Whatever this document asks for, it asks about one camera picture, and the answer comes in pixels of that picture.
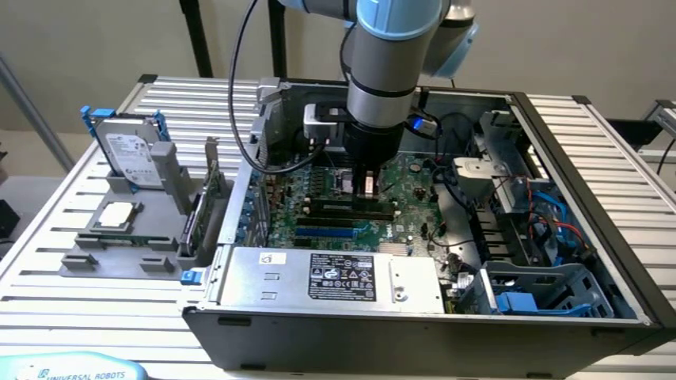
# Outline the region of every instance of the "metal slotted surface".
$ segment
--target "metal slotted surface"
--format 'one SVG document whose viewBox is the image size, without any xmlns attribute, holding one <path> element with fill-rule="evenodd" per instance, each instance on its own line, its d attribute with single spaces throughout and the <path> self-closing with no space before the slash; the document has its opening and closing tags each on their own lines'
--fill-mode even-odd
<svg viewBox="0 0 676 380">
<path fill-rule="evenodd" d="M 178 147 L 180 162 L 190 167 L 193 174 L 204 170 L 205 159 L 198 146 L 205 137 L 221 136 L 225 139 L 222 148 L 230 144 L 222 105 L 225 90 L 224 81 L 160 77 L 152 85 L 137 85 L 120 107 L 128 112 L 162 110 L 172 138 L 178 144 L 185 144 Z M 236 117 L 242 131 L 248 129 L 246 124 L 250 126 L 254 115 L 254 94 L 254 82 L 237 82 L 236 101 L 241 106 Z M 558 98 L 541 99 L 548 104 L 537 104 L 538 107 L 558 108 Z M 562 108 L 574 111 L 576 107 L 568 105 Z M 221 149 L 221 167 L 226 173 L 234 173 L 234 160 L 238 160 L 237 152 Z M 0 355 L 85 350 L 137 361 L 149 376 L 157 379 L 297 379 L 289 374 L 224 372 L 210 364 L 176 306 L 177 300 L 190 301 L 201 296 L 198 288 L 186 290 L 170 281 L 73 279 L 56 275 L 61 256 L 73 246 L 74 230 L 85 226 L 108 191 L 102 179 L 106 171 L 101 153 L 92 145 L 12 251 L 0 261 Z M 617 213 L 628 215 L 622 220 L 629 223 L 630 218 L 637 217 L 633 211 Z M 662 219 L 654 216 L 652 222 L 668 222 L 669 217 L 672 215 L 660 214 Z M 669 256 L 670 260 L 664 259 L 670 253 L 668 247 L 661 250 L 642 247 L 637 253 L 646 258 L 652 270 L 668 271 L 669 265 L 676 265 L 676 256 Z M 665 290 L 670 299 L 676 299 L 676 284 L 673 289 Z M 666 380 L 676 373 L 674 356 L 676 343 L 670 343 L 641 357 L 609 357 L 569 378 Z M 306 377 L 354 378 L 337 375 Z"/>
</svg>

